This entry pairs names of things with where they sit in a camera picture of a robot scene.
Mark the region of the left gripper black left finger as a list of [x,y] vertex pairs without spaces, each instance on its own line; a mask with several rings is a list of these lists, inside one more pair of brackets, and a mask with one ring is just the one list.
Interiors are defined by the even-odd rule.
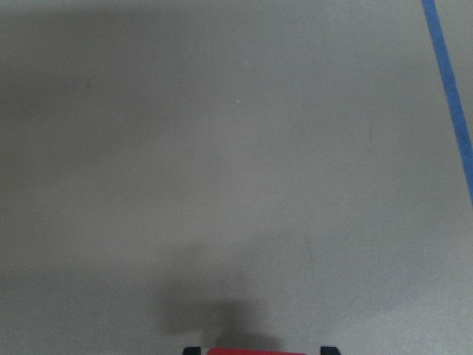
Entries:
[[183,349],[183,355],[201,355],[201,347],[185,347]]

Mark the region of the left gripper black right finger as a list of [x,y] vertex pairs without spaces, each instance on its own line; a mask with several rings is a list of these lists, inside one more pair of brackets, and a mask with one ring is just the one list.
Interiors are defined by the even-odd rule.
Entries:
[[321,355],[341,355],[341,352],[335,346],[321,346],[320,354]]

